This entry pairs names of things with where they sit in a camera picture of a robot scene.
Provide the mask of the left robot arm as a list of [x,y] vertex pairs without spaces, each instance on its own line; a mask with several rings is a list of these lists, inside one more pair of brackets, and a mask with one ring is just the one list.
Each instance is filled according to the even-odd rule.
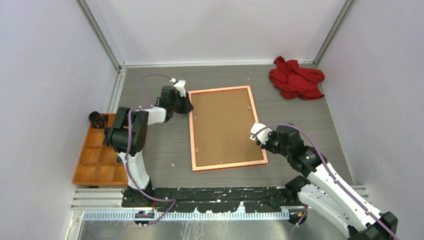
[[155,198],[151,178],[147,174],[143,159],[143,148],[147,142],[150,125],[168,122],[174,114],[188,114],[194,107],[190,102],[184,82],[162,87],[157,103],[149,108],[119,107],[112,126],[105,132],[105,143],[113,147],[122,160],[128,179],[128,191],[141,207],[148,207]]

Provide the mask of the red picture frame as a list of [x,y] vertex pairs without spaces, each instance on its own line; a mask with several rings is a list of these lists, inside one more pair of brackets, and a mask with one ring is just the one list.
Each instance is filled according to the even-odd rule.
[[189,113],[191,163],[194,172],[266,165],[265,150],[252,140],[259,122],[249,85],[192,90]]

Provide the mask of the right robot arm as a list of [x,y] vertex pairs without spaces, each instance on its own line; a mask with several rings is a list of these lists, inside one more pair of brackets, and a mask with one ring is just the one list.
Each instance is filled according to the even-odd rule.
[[263,150],[281,155],[301,175],[286,184],[285,198],[302,203],[334,224],[349,240],[397,240],[398,219],[374,207],[337,173],[306,133],[288,123],[255,123],[251,140]]

